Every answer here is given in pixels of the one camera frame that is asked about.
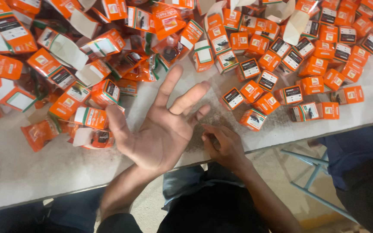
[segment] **jeans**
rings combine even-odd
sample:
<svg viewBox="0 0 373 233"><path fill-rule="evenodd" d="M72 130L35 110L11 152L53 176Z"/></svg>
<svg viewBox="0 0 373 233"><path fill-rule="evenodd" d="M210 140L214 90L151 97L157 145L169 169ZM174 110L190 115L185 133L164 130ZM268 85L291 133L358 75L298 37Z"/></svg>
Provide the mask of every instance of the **jeans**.
<svg viewBox="0 0 373 233"><path fill-rule="evenodd" d="M35 232L55 224L93 233L103 188L55 198L50 208L42 202L0 210L0 233Z"/></svg>
<svg viewBox="0 0 373 233"><path fill-rule="evenodd" d="M244 183L234 173L217 162L208 163L208 170L200 165L167 172L163 176L163 210L170 211L173 201L180 196L190 195L201 188L217 183L232 184L245 187Z"/></svg>

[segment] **finger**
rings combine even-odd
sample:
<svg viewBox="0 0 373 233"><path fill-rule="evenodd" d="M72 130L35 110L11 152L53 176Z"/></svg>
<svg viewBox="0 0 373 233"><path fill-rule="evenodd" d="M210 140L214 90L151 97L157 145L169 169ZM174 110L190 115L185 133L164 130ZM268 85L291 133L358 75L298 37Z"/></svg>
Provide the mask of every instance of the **finger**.
<svg viewBox="0 0 373 233"><path fill-rule="evenodd" d="M211 85L208 81L195 84L195 86L174 101L169 111L175 115L183 113L189 107L193 107L197 104L197 102L205 96L210 87Z"/></svg>
<svg viewBox="0 0 373 233"><path fill-rule="evenodd" d="M206 114L208 114L211 110L211 106L209 104L205 104L204 106L200 107L198 111L196 111L192 116L188 119L188 124L191 126L191 128L194 128L194 126L205 117Z"/></svg>
<svg viewBox="0 0 373 233"><path fill-rule="evenodd" d="M181 65L175 65L166 75L165 80L159 87L158 94L156 95L154 105L159 107L166 107L169 96L177 85L179 79L184 72L184 68Z"/></svg>

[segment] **white table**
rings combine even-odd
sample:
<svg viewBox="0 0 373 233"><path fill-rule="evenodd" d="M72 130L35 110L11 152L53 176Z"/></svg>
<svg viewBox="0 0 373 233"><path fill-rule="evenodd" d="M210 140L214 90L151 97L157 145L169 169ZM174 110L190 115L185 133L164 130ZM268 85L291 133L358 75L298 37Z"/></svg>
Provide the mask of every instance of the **white table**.
<svg viewBox="0 0 373 233"><path fill-rule="evenodd" d="M175 87L169 102L172 103L176 97L185 93L194 84L209 80L212 89L199 105L209 103L212 109L202 122L226 125L234 129L241 135L245 151L373 124L373 56L366 64L359 82L353 84L362 85L365 102L341 106L339 120L292 123L287 114L287 106L281 106L273 114L268 115L260 132L252 132L237 122L243 112L250 108L248 105L242 104L233 112L228 112L218 102L218 98L233 86L241 87L243 84L238 82L234 71L221 76L213 67L209 71L196 73L188 58L180 63L184 66L184 75ZM141 83L138 97L123 98L127 122L131 130L140 127L158 87L164 80L163 69L160 70L159 76L161 78L158 82ZM295 76L280 79L276 88L293 84L297 79ZM327 95L324 94L305 97L305 99L328 100ZM66 142L68 139L66 135L60 135L42 151L34 153L19 128L28 124L27 119L19 112L11 112L0 119L0 209L105 185L132 164L114 148L104 150L75 148ZM177 167L209 160L209 156L203 151L200 139L202 131L202 127L196 127L194 137Z"/></svg>

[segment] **concrete floor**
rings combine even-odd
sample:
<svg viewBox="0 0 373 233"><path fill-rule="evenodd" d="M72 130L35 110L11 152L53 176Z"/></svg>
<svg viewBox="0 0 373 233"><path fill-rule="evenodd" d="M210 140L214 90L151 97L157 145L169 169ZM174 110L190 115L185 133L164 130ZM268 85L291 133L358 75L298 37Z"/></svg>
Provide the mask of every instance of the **concrete floor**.
<svg viewBox="0 0 373 233"><path fill-rule="evenodd" d="M300 186L304 186L313 172L313 167L295 157L280 153L281 149L320 158L326 148L323 146L316 151L312 151L307 142L303 141L257 151L247 155L247 157L253 162L254 167L269 187L299 221L332 213L332 209L320 204L289 184L290 181L294 181ZM162 182L163 176L151 182L133 203L131 214L144 233L155 233L166 215L166 211L161 210L164 204ZM343 208L336 197L331 177L323 172L320 172L309 190Z"/></svg>

